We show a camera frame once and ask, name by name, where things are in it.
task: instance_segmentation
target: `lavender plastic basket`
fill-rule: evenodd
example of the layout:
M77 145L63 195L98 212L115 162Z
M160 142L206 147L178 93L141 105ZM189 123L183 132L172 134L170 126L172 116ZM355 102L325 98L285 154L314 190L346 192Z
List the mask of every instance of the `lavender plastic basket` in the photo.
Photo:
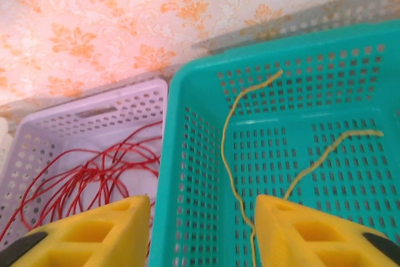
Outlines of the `lavender plastic basket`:
M11 146L4 171L0 174L0 231L4 229L33 178L63 151L72 148L104 150L122 141L135 129L164 121L168 86L162 79L153 79L97 94L30 114L21 121ZM138 139L162 136L163 125L139 133ZM161 154L161 140L146 144ZM71 169L91 158L92 154L71 153L52 165L46 177ZM146 171L126 171L122 178L130 195L156 195L157 179ZM88 205L98 187L89 187L83 194ZM24 208L26 220L34 224L52 195L44 194ZM1 241L3 249L27 233L17 217Z

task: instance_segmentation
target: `perforated plastic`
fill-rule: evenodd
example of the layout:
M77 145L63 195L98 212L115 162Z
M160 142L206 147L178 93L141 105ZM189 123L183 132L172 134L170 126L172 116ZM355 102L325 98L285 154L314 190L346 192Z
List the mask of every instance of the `perforated plastic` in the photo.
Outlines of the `perforated plastic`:
M282 197L301 170L352 137L289 200L376 228L400 244L400 21L281 39L193 61L171 83L150 266L251 266L249 235L220 157L221 130L243 89L225 153L247 216L258 194Z
M0 175L0 229L3 230L32 179L57 155L71 148L104 150L122 141L135 129L163 120L166 109L167 84L161 79L135 84L101 93L71 103L30 114L16 132L4 172ZM163 126L140 132L137 137L162 136ZM146 146L161 153L161 141ZM73 168L92 155L71 153L49 169L50 177ZM122 177L130 195L146 192L156 194L157 179L145 171L127 171ZM51 191L25 207L26 219L34 224ZM91 189L83 195L84 205L90 203ZM17 218L0 248L26 233Z

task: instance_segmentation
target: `wall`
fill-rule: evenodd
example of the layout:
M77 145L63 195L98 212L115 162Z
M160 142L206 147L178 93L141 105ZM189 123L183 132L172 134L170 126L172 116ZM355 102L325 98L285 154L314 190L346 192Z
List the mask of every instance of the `wall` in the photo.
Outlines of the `wall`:
M398 17L400 0L0 0L0 115L253 41Z

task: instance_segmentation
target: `wallpaper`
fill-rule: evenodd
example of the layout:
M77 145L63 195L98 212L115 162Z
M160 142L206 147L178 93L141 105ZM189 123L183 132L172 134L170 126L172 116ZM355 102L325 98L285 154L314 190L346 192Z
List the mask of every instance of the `wallpaper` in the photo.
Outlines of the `wallpaper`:
M171 76L227 48L399 17L400 0L0 0L0 116Z

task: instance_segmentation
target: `red wire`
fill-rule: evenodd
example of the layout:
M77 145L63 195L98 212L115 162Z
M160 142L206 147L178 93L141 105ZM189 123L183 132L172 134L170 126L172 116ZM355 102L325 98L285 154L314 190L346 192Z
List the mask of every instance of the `red wire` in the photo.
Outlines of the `red wire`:
M82 194L90 183L99 183L99 189L87 209L92 208L96 200L99 206L102 205L102 201L104 202L104 204L108 204L110 202L111 195L115 190L115 187L123 198L129 197L129 191L127 187L122 183L122 181L119 180L119 177L123 174L123 172L127 170L143 169L152 172L152 174L154 174L155 176L158 176L158 172L149 168L147 164L159 163L159 156L155 155L153 151L143 146L142 144L161 139L161 136L148 138L137 143L129 143L128 141L138 132L159 124L161 124L161 122L156 122L143 126L130 134L124 141L109 147L103 152L93 151L89 149L70 149L59 154L33 179L31 184L28 186L22 197L20 206L17 210L15 210L10 220L7 222L5 229L0 234L0 241L4 238L4 235L6 234L7 230L9 229L10 225L18 214L20 214L21 222L28 230L42 225L44 219L48 216L49 213L51 214L50 221L53 221L56 215L59 219L61 219L66 202L75 191L76 195L67 210L66 216L69 216L71 213L76 214L77 207L79 207L80 212L84 211L85 208L83 207L82 203ZM38 179L41 178L43 174L56 161L58 161L66 154L72 152L93 153L95 154L95 156L84 165L76 166L70 170L64 171L45 179L38 186L38 188L33 191L32 196L28 197L28 194L31 192L34 184L38 181ZM130 152L138 154L140 157L144 158L145 161L132 162L124 160L125 155ZM99 157L101 157L100 166L95 162L95 160L97 160ZM112 165L108 168L106 168L106 158L112 159ZM39 220L32 227L25 220L23 207L60 184L61 187L59 187L58 190L53 193L53 195L48 199L47 203L43 206L41 214L39 215Z

